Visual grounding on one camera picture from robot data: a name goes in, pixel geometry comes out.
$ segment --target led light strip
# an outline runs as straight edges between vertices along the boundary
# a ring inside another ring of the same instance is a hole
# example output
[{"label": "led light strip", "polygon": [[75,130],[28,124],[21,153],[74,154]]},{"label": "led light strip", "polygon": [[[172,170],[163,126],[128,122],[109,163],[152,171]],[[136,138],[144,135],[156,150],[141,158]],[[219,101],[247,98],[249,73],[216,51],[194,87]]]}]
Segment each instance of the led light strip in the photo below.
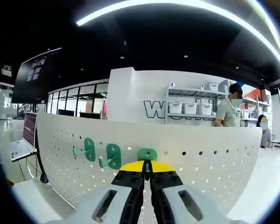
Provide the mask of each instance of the led light strip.
[{"label": "led light strip", "polygon": [[145,4],[155,4],[155,3],[168,3],[168,4],[192,6],[192,7],[197,7],[197,8],[203,8],[208,11],[222,15],[222,16],[236,22],[237,24],[241,25],[245,29],[249,30],[253,35],[255,35],[260,41],[262,41],[270,49],[270,51],[275,55],[275,57],[280,62],[280,54],[278,53],[278,51],[270,44],[270,42],[260,32],[258,32],[249,23],[245,22],[241,18],[237,17],[236,15],[234,15],[222,8],[219,8],[217,6],[211,5],[209,3],[206,3],[206,2],[203,2],[200,0],[127,0],[127,1],[123,1],[120,3],[116,3],[113,5],[107,6],[94,13],[91,13],[88,16],[80,19],[77,22],[77,25],[82,26],[83,24],[85,24],[101,15],[104,15],[109,12],[113,12],[113,11],[116,11],[116,10],[119,10],[122,8],[137,6],[137,5],[145,5]]}]

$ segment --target person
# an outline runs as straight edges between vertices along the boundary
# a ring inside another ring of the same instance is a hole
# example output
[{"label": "person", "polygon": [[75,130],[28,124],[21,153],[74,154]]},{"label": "person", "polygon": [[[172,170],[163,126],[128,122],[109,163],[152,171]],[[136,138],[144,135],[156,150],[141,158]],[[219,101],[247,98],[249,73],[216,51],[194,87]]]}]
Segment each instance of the person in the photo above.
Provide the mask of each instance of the person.
[{"label": "person", "polygon": [[261,143],[260,147],[265,148],[271,147],[271,141],[272,141],[272,134],[271,130],[267,127],[267,118],[265,115],[261,114],[256,123],[257,127],[261,127],[262,129],[262,137],[261,137]]},{"label": "person", "polygon": [[240,127],[240,106],[243,90],[239,84],[229,86],[229,96],[218,106],[215,124],[218,127]]}]

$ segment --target face mask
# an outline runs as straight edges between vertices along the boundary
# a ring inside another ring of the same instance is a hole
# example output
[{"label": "face mask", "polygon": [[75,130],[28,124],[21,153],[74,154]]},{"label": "face mask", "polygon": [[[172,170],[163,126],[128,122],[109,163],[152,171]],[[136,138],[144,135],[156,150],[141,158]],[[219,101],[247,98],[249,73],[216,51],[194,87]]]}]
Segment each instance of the face mask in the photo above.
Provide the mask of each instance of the face mask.
[{"label": "face mask", "polygon": [[243,103],[243,99],[231,99],[231,102],[235,107],[239,107]]},{"label": "face mask", "polygon": [[262,130],[267,129],[267,123],[260,123],[260,126],[261,126]]}]

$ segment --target white floor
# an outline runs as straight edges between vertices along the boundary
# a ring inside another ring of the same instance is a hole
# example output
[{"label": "white floor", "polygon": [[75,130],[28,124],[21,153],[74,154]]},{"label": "white floor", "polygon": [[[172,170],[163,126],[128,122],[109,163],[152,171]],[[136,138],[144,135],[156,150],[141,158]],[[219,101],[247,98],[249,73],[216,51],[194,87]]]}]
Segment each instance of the white floor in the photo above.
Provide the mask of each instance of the white floor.
[{"label": "white floor", "polygon": [[[28,213],[38,223],[60,220],[72,214],[74,209],[53,190],[47,192],[50,186],[39,181],[40,173],[36,171],[34,156],[28,157],[27,162],[26,159],[19,163],[11,162],[7,146],[13,141],[12,131],[11,120],[0,120],[0,162],[7,178],[18,183],[13,187],[13,191],[22,206],[27,208]],[[279,193],[280,149],[261,149],[250,181],[228,217],[254,224],[274,204]]]}]

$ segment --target black cable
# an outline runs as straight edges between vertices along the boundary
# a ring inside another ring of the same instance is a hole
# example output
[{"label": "black cable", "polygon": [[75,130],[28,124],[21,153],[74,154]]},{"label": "black cable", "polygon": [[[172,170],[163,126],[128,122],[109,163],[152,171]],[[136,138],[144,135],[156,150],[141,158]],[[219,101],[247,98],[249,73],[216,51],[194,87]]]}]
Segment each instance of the black cable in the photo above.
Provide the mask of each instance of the black cable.
[{"label": "black cable", "polygon": [[36,158],[36,154],[35,154],[35,162],[36,162],[36,172],[35,172],[35,177],[37,177],[37,158]]},{"label": "black cable", "polygon": [[18,160],[18,164],[19,164],[19,167],[20,167],[20,170],[21,170],[21,173],[22,173],[23,179],[24,179],[24,181],[26,181],[26,178],[25,178],[25,176],[24,176],[24,174],[23,174],[23,170],[22,170],[22,167],[21,167],[21,165],[20,165],[19,160]]},{"label": "black cable", "polygon": [[40,171],[38,171],[32,164],[31,164],[31,162],[26,158],[26,160],[28,161],[28,163],[33,167],[33,169],[35,169],[37,172],[39,172],[40,174],[41,174],[41,172]]}]

